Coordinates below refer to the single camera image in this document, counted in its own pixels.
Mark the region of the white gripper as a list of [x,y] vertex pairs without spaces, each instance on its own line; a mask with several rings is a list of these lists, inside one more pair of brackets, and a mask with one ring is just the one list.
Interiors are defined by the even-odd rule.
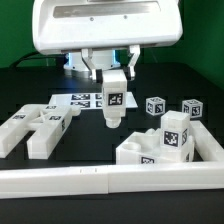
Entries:
[[123,68],[135,79],[140,46],[170,46],[182,36],[177,0],[35,0],[32,36],[42,54],[81,50],[82,61],[94,82],[103,71],[92,62],[93,50],[128,48]]

